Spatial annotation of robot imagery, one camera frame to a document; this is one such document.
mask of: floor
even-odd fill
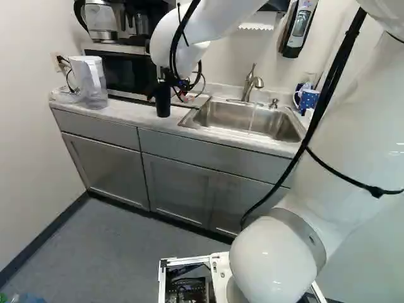
[[[156,303],[158,260],[229,246],[96,199],[77,212],[1,290],[48,303]]]

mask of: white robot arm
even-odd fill
[[[264,2],[202,0],[185,29],[190,47],[182,39],[177,51],[181,76],[190,74],[208,47],[206,41],[228,33]],[[395,194],[374,197],[305,153],[290,192],[268,216],[243,230],[230,250],[235,282],[250,303],[297,302],[355,229],[402,198],[404,2],[358,2],[386,32],[356,89],[327,110],[309,148],[339,173]],[[161,22],[151,40],[151,58],[169,66],[178,15],[172,11]]]

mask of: faucet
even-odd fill
[[[246,80],[244,81],[244,89],[242,91],[241,100],[244,100],[246,97],[248,87],[251,84],[251,80],[254,78],[254,70],[255,70],[256,66],[257,66],[256,63],[252,64],[252,68],[251,68],[250,72],[248,73],[248,75],[246,76]]]
[[[264,80],[262,80],[260,77],[254,77],[249,86],[247,87],[246,95],[241,99],[241,102],[250,102],[250,94],[253,90],[253,88],[256,87],[258,89],[264,87]]]
[[[254,87],[260,89],[264,87],[264,81],[260,77],[254,76],[254,70],[257,66],[256,63],[252,65],[252,69],[246,76],[246,80],[244,82],[244,89],[242,92],[241,102],[250,102],[250,94]]]

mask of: power outlet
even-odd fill
[[[59,64],[57,61],[58,56],[63,56],[60,52],[51,52],[50,58],[52,59],[52,63],[55,69],[55,72],[60,73],[63,71],[63,66]]]

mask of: sink basin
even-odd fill
[[[288,107],[269,109],[219,98],[207,101],[199,110],[192,110],[179,125],[255,133],[288,143],[298,143],[302,139],[299,122]]]

